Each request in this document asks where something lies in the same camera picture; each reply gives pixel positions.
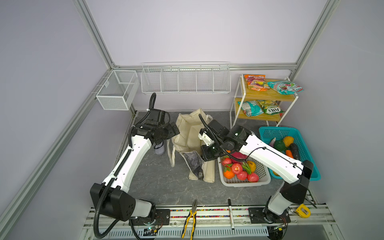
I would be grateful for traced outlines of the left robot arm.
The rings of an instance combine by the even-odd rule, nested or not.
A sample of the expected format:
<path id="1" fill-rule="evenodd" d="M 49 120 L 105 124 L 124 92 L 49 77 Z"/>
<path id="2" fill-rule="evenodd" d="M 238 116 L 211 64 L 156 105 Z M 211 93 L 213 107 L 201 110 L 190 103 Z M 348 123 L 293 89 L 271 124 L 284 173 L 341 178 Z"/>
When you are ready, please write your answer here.
<path id="1" fill-rule="evenodd" d="M 150 224 L 156 222 L 155 203 L 129 195 L 134 174 L 147 151 L 151 147 L 162 147 L 166 140 L 180 133 L 168 112 L 155 109 L 156 97 L 156 93 L 152 93 L 146 115 L 131 126 L 128 146 L 111 173 L 90 189 L 95 208 L 93 231 L 97 239 L 106 237 L 119 221 L 128 221 L 130 225 L 135 218 Z"/>

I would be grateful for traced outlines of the cream canvas grocery bag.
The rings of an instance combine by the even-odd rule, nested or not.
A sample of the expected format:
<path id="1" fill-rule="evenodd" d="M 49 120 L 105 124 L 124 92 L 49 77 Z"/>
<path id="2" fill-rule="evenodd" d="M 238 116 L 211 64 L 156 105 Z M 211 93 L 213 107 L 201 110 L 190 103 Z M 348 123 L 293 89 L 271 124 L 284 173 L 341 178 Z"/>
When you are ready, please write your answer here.
<path id="1" fill-rule="evenodd" d="M 167 152 L 170 160 L 170 165 L 175 166 L 176 152 L 187 153 L 196 151 L 199 155 L 202 154 L 201 146 L 204 141 L 200 140 L 198 135 L 204 127 L 199 115 L 208 124 L 213 118 L 204 113 L 202 109 L 198 109 L 190 114 L 179 114 L 176 120 L 176 126 L 179 129 L 179 134 L 167 140 Z"/>

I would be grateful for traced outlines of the magenta dragon fruit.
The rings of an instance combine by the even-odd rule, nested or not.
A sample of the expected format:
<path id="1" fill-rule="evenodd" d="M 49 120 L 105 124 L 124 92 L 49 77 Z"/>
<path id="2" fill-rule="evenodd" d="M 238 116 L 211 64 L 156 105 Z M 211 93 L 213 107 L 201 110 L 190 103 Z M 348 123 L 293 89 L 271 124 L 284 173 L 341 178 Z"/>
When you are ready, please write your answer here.
<path id="1" fill-rule="evenodd" d="M 246 160 L 248 158 L 247 155 L 244 155 L 244 154 L 239 153 L 239 152 L 232 153 L 232 156 L 234 158 L 236 158 L 238 161 L 239 160 Z"/>

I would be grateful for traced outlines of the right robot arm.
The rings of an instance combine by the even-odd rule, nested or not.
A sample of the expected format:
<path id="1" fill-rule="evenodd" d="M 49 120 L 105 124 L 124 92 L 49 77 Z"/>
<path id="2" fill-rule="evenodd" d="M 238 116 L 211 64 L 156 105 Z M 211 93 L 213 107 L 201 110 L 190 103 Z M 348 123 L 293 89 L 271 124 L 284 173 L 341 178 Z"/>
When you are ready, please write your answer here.
<path id="1" fill-rule="evenodd" d="M 288 209 L 291 205 L 304 203 L 313 163 L 308 160 L 301 162 L 281 153 L 240 125 L 228 130 L 216 120 L 206 123 L 202 116 L 199 118 L 204 125 L 199 133 L 199 139 L 204 142 L 201 147 L 203 160 L 207 162 L 228 156 L 239 162 L 240 159 L 233 155 L 239 152 L 276 172 L 284 183 L 268 199 L 264 209 L 258 211 L 256 218 L 266 224 L 290 223 Z"/>

